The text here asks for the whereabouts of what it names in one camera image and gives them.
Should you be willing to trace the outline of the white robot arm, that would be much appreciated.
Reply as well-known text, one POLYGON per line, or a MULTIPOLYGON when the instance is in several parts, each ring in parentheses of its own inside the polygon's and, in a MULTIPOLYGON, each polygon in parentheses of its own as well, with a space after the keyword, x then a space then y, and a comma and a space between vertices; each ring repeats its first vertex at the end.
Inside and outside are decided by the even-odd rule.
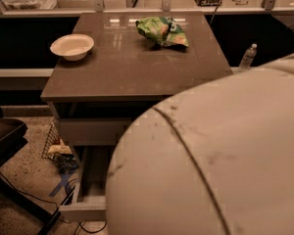
POLYGON ((294 54, 139 117, 106 197, 109 235, 294 235, 294 54))

